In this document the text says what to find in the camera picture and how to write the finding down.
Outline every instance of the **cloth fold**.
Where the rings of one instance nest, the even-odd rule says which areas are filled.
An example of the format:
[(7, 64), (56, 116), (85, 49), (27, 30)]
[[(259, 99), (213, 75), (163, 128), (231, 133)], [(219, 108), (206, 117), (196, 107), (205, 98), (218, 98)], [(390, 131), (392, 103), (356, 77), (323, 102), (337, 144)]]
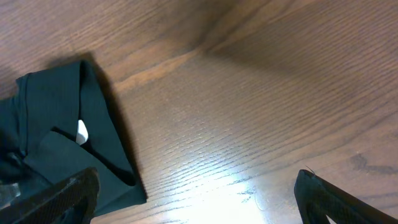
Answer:
[[(0, 121), (0, 155), (19, 155), (24, 165), (51, 184), (86, 167), (97, 168), (100, 192), (95, 215), (146, 202), (88, 62), (30, 73), (17, 84), (18, 94), (0, 101), (0, 116), (5, 118)], [(81, 146), (75, 142), (79, 119), (88, 131), (88, 141)], [(4, 174), (0, 179), (10, 177)]]

